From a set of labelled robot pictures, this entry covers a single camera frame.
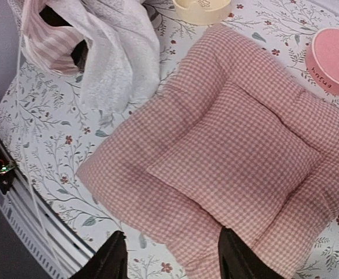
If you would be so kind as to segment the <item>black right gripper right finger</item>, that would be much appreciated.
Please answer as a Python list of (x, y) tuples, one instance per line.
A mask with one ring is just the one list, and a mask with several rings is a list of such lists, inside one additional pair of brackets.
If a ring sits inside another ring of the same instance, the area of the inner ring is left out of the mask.
[(245, 242), (230, 228), (220, 232), (219, 265), (225, 279), (276, 279), (280, 275), (264, 264)]

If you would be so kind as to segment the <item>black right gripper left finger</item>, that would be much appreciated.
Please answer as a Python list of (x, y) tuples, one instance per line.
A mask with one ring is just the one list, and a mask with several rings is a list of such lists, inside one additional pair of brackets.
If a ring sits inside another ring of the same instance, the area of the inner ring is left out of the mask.
[(87, 264), (75, 274), (75, 279), (128, 278), (125, 238), (123, 232), (115, 231)]

